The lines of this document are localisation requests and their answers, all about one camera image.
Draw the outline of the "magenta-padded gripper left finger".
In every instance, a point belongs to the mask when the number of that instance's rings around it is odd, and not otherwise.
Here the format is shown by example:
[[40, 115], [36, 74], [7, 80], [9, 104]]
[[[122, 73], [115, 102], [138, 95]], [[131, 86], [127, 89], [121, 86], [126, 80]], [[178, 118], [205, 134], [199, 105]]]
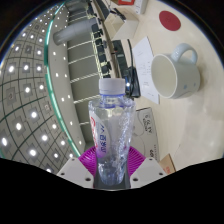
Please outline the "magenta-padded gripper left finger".
[[84, 188], [93, 188], [97, 172], [95, 148], [91, 147], [78, 158], [70, 158], [57, 175]]

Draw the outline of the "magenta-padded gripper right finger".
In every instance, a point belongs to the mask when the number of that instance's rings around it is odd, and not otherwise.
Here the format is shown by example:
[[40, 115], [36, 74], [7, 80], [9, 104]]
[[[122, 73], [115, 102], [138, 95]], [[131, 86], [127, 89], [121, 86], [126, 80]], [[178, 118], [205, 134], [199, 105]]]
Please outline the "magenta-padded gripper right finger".
[[166, 176], [153, 157], [145, 157], [133, 147], [129, 150], [127, 171], [132, 189], [143, 187]]

